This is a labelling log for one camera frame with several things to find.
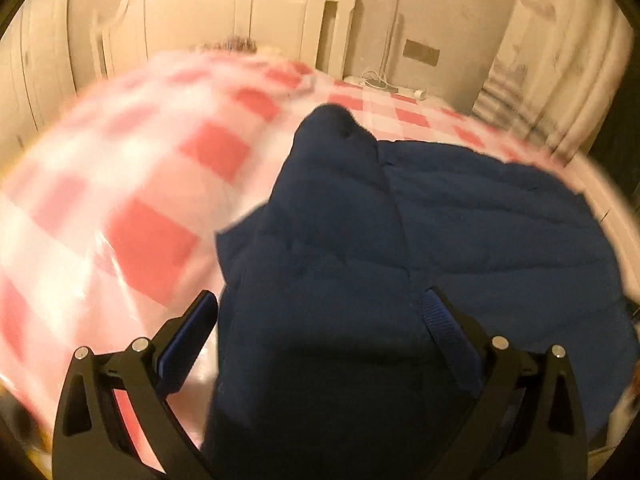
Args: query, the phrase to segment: white wall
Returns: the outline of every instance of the white wall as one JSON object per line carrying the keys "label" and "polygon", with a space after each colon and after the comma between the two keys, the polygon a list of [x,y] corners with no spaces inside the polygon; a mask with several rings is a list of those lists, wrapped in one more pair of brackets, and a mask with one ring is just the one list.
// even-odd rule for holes
{"label": "white wall", "polygon": [[[469,112],[504,35],[514,0],[400,0],[400,29],[389,62],[390,82],[430,87]],[[376,68],[384,50],[392,0],[360,0],[354,16],[346,73]],[[440,50],[436,67],[403,58],[404,40]]]}

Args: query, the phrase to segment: red and white checkered duvet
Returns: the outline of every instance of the red and white checkered duvet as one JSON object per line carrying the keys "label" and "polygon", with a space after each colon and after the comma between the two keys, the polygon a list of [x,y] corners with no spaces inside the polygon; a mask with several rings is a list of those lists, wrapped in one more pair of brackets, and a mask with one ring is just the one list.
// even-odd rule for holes
{"label": "red and white checkered duvet", "polygon": [[[123,349],[201,289],[220,293],[215,232],[268,199],[295,130],[325,102],[379,139],[459,144],[567,178],[548,153],[472,119],[299,63],[170,53],[101,83],[0,194],[0,380],[46,428],[77,346]],[[213,345],[173,400],[196,442]]]}

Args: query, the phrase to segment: wall switch plate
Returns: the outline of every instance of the wall switch plate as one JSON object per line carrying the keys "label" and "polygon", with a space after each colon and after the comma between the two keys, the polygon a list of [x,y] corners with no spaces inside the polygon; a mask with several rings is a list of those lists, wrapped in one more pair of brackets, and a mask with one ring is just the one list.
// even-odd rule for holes
{"label": "wall switch plate", "polygon": [[431,66],[436,66],[440,58],[440,51],[429,45],[418,43],[417,41],[406,40],[402,56]]}

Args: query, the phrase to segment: navy blue fabric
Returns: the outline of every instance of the navy blue fabric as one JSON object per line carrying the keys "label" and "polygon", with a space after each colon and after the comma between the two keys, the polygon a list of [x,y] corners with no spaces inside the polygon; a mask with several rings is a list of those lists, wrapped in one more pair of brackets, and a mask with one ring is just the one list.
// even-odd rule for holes
{"label": "navy blue fabric", "polygon": [[298,129],[269,202],[220,235],[220,374],[202,450],[234,479],[402,479],[473,406],[422,318],[437,285],[488,334],[568,350],[588,430],[638,346],[586,202],[535,168],[377,142],[343,108]]}

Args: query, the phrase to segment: white wardrobe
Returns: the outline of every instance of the white wardrobe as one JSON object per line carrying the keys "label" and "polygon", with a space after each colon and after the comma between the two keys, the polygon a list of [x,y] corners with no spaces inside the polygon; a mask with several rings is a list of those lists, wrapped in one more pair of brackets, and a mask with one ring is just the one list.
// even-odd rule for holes
{"label": "white wardrobe", "polygon": [[26,0],[0,40],[0,174],[76,93],[67,8],[68,0]]}

